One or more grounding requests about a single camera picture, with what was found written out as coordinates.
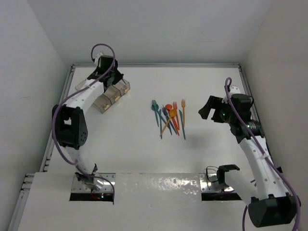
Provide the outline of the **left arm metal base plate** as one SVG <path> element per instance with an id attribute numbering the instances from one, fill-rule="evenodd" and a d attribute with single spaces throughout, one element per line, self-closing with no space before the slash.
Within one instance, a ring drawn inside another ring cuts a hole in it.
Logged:
<path id="1" fill-rule="evenodd" d="M 97 176 L 105 178 L 109 180 L 112 185 L 115 185 L 115 174 L 114 173 L 98 173 Z M 78 172 L 75 173 L 71 192 L 72 193 L 112 193 L 114 192 L 111 184 L 106 180 L 102 180 L 101 178 L 89 178 L 84 176 Z"/>

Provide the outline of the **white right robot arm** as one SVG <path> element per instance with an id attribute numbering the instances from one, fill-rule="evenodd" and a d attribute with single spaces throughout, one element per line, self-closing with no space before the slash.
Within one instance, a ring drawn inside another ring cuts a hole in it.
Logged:
<path id="1" fill-rule="evenodd" d="M 207 119 L 214 110 L 212 120 L 227 123 L 231 133 L 243 150 L 254 176 L 253 185 L 235 164 L 222 165 L 217 169 L 217 184 L 232 187 L 245 202 L 250 220 L 257 228 L 289 224 L 299 215 L 299 198 L 273 165 L 266 151 L 266 139 L 261 124 L 252 119 L 253 97 L 242 94 L 232 86 L 224 98 L 209 96 L 199 110 Z"/>

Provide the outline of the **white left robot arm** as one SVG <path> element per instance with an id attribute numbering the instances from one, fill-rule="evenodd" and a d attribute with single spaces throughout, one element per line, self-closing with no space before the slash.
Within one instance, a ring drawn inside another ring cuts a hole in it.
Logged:
<path id="1" fill-rule="evenodd" d="M 62 159 L 77 169 L 77 176 L 92 192 L 98 192 L 108 180 L 98 174 L 84 144 L 88 138 L 85 114 L 111 86 L 123 79 L 114 56 L 98 54 L 95 70 L 79 90 L 52 109 L 52 138 Z"/>

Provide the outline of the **orange plastic spoon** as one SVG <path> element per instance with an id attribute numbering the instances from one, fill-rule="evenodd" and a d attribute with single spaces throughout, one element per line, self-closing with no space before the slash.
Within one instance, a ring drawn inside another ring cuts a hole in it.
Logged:
<path id="1" fill-rule="evenodd" d="M 177 115 L 177 112 L 176 112 L 176 110 L 173 108 L 173 106 L 172 106 L 171 104 L 167 104 L 167 105 L 165 106 L 165 108 L 166 108 L 166 110 L 168 111 L 169 116 L 171 117 L 171 120 L 172 120 L 172 122 L 173 122 L 173 126 L 174 126 L 174 128 L 175 128 L 176 134 L 179 136 L 180 133 L 179 133 L 179 129 L 178 129 L 178 124 L 177 124 L 177 122 L 176 122 L 176 120 L 175 120 L 175 117 L 176 117 L 176 115 Z"/>

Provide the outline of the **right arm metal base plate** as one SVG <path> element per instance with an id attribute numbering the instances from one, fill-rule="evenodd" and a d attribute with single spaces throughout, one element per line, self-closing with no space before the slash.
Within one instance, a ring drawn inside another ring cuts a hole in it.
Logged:
<path id="1" fill-rule="evenodd" d="M 202 193 L 234 193 L 232 187 L 220 185 L 217 181 L 216 173 L 199 174 L 200 189 Z"/>

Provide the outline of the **teal plastic spoon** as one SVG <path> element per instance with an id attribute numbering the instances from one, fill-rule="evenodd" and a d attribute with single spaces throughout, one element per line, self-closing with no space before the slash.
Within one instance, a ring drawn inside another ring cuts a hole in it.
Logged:
<path id="1" fill-rule="evenodd" d="M 159 106 L 156 103 L 156 101 L 152 101 L 152 109 L 155 112 L 155 118 L 156 118 L 157 125 L 159 125 L 159 121 L 158 121 L 159 118 L 162 119 L 162 121 L 166 124 L 166 121 L 164 120 L 164 118 L 159 114 L 159 111 L 158 111 Z"/>

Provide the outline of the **teal plastic fork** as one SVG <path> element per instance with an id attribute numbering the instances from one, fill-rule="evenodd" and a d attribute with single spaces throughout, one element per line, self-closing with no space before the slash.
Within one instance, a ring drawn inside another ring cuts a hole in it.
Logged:
<path id="1" fill-rule="evenodd" d="M 158 108 L 159 107 L 158 107 L 158 104 L 157 104 L 156 100 L 152 100 L 152 109 L 154 110 L 154 113 L 155 113 L 155 118 L 156 118 L 157 126 L 159 126 L 158 114 L 157 114 Z"/>

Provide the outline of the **yellow plastic spoon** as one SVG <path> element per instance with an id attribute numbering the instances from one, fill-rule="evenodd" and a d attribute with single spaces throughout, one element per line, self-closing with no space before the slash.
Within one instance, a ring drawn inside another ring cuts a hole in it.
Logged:
<path id="1" fill-rule="evenodd" d="M 167 122 L 165 123 L 165 126 L 162 128 L 162 132 L 161 132 L 162 135 L 163 135 L 165 129 L 167 128 L 168 124 L 174 118 L 175 115 L 176 115 L 175 111 L 173 109 L 171 109 L 170 112 L 169 112 L 169 120 L 167 120 Z"/>

